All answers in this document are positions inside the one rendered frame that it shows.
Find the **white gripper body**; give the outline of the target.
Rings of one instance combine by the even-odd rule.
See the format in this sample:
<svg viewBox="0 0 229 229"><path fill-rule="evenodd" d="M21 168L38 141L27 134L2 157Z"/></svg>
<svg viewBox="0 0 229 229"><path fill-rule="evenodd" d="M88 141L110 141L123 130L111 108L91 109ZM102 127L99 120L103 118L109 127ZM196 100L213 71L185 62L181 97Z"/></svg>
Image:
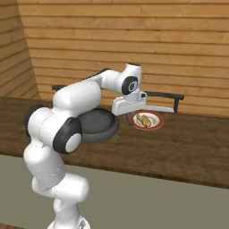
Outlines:
<svg viewBox="0 0 229 229"><path fill-rule="evenodd" d="M143 109L145 106L146 99L130 102L125 100L123 97L120 97L113 101L112 113L114 115L123 115Z"/></svg>

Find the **dark grey bowl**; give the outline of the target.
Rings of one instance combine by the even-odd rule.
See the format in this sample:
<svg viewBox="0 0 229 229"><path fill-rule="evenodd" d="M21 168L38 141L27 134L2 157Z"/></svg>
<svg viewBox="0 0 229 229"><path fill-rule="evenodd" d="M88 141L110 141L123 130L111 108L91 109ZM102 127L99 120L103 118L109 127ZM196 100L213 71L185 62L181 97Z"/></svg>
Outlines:
<svg viewBox="0 0 229 229"><path fill-rule="evenodd" d="M119 130L119 120L110 110L98 107L79 116L82 139L93 143L108 140Z"/></svg>

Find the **white plate with red rim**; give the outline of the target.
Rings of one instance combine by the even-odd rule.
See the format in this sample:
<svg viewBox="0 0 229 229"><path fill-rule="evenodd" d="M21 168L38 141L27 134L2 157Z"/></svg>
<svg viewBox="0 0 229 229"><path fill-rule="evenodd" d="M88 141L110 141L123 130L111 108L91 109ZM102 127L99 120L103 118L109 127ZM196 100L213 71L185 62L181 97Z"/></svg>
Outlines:
<svg viewBox="0 0 229 229"><path fill-rule="evenodd" d="M137 119L137 114L146 115L148 117L148 119L151 121L149 128L146 128L141 124L141 122ZM162 116L152 111L140 110L133 114L131 117L131 125L142 131L154 131L162 127L163 124L164 119Z"/></svg>

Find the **yellow brown food piece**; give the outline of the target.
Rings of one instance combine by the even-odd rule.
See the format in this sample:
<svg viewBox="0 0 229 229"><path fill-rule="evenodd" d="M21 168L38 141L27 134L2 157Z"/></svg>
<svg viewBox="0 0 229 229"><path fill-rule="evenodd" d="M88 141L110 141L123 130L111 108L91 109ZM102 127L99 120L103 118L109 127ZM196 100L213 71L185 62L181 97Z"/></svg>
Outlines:
<svg viewBox="0 0 229 229"><path fill-rule="evenodd" d="M146 128L150 127L151 121L148 119L148 117L146 115L137 114L137 119L141 122L141 124L144 127L146 127Z"/></svg>

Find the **white flat panel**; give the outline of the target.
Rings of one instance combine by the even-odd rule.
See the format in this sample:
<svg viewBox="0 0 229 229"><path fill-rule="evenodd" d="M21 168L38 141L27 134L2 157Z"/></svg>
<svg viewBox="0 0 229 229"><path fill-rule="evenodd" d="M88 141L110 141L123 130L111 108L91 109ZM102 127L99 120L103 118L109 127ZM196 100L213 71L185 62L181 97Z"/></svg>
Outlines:
<svg viewBox="0 0 229 229"><path fill-rule="evenodd" d="M145 109L146 110L150 110L150 111L174 113L174 109L173 108L165 107L165 106L146 106Z"/></svg>

